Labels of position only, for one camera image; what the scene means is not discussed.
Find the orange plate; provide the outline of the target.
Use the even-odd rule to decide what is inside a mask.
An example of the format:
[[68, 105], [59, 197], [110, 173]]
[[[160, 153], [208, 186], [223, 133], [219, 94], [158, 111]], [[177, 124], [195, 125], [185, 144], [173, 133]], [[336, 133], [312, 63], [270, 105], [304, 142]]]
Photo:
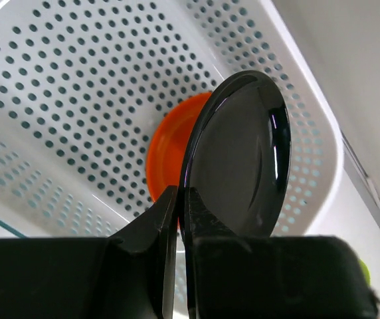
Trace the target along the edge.
[[210, 92], [204, 92], [180, 102], [157, 127], [145, 161], [147, 186], [153, 201], [159, 199], [166, 187], [179, 185], [187, 143], [210, 97]]

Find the black plate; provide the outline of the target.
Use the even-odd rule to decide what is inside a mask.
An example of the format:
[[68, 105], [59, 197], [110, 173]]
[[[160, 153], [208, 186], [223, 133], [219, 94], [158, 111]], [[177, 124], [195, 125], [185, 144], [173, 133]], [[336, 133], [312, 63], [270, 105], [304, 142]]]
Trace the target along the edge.
[[269, 237], [286, 193], [290, 121], [280, 89], [265, 73], [240, 71], [210, 95], [185, 149], [179, 193], [196, 195], [228, 230]]

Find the white perforated plastic basket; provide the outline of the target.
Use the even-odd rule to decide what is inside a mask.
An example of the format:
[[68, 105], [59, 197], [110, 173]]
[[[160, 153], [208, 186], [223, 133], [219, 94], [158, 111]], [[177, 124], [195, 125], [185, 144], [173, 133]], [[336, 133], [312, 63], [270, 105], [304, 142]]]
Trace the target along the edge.
[[[25, 238], [110, 237], [153, 204], [155, 127], [184, 99], [259, 70], [292, 132], [275, 237], [335, 195], [337, 121], [271, 1], [0, 1], [0, 220]], [[187, 303], [176, 240], [173, 313]]]

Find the green plate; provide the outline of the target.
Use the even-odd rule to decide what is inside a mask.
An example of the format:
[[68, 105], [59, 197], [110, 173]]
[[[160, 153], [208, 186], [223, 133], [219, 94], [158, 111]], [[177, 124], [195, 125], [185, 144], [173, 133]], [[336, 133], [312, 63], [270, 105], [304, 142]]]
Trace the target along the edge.
[[371, 284], [371, 277], [370, 277], [370, 273], [369, 273], [369, 269], [367, 268], [367, 265], [361, 259], [359, 259], [359, 265], [362, 269], [363, 276], [366, 280], [366, 283], [368, 285], [370, 285]]

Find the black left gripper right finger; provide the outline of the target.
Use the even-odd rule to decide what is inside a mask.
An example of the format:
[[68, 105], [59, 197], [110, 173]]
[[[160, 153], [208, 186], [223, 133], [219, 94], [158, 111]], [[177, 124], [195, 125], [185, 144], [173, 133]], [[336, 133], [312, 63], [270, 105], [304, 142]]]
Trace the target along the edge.
[[354, 250], [327, 236], [244, 237], [185, 193], [190, 318], [378, 318]]

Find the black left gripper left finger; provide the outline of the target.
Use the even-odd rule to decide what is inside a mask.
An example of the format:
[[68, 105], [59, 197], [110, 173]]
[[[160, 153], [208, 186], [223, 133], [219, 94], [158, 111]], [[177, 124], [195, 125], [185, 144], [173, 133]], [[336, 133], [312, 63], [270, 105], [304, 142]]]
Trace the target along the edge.
[[171, 318], [177, 188], [110, 237], [0, 239], [0, 318]]

